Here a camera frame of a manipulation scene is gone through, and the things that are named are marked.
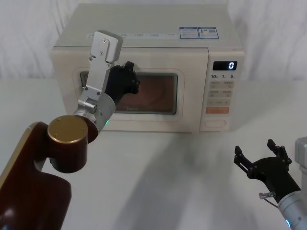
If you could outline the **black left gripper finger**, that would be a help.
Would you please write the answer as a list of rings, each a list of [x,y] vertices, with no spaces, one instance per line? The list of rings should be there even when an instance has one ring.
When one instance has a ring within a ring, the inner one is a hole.
[[[135,76],[134,63],[127,61],[125,65],[121,67],[121,72],[124,76],[134,77]]]
[[[129,74],[129,87],[128,93],[137,94],[139,92],[140,81],[136,76],[136,72],[132,71]]]

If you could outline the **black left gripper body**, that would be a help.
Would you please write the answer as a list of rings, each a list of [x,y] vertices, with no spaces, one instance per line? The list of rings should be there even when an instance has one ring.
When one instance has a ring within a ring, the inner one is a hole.
[[[123,95],[128,93],[129,76],[124,76],[121,72],[121,65],[111,68],[105,93],[113,100],[115,105],[119,103]]]

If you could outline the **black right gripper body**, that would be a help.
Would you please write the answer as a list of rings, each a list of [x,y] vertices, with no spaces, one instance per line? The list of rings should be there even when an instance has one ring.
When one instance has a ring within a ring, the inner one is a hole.
[[[253,162],[248,167],[249,179],[260,180],[274,193],[274,199],[279,203],[290,193],[301,191],[289,173],[290,158],[267,157]]]

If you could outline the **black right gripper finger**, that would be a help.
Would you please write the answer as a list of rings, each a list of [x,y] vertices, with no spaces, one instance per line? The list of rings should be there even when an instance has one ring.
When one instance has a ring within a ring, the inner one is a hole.
[[[267,147],[275,154],[277,158],[280,158],[286,168],[292,163],[292,160],[288,157],[284,146],[277,146],[272,139],[267,142]]]
[[[236,164],[249,179],[254,179],[254,165],[243,154],[239,146],[235,147],[234,164]]]

